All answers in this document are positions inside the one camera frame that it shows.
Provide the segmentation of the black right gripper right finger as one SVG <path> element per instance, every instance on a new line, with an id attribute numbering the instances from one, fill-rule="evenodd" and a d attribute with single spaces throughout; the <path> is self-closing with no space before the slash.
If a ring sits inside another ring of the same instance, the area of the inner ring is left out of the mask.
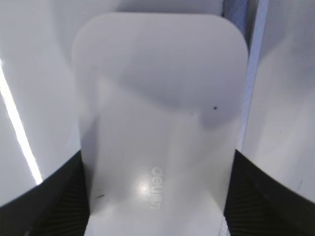
<path id="1" fill-rule="evenodd" d="M 313 236 L 315 205 L 235 151 L 224 207 L 232 236 Z"/>

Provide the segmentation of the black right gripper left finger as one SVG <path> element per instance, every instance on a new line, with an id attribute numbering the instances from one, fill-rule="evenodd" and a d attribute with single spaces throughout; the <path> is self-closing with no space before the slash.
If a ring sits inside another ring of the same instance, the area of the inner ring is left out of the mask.
<path id="1" fill-rule="evenodd" d="M 40 185 L 1 206 L 2 236 L 82 236 L 90 216 L 81 152 Z"/>

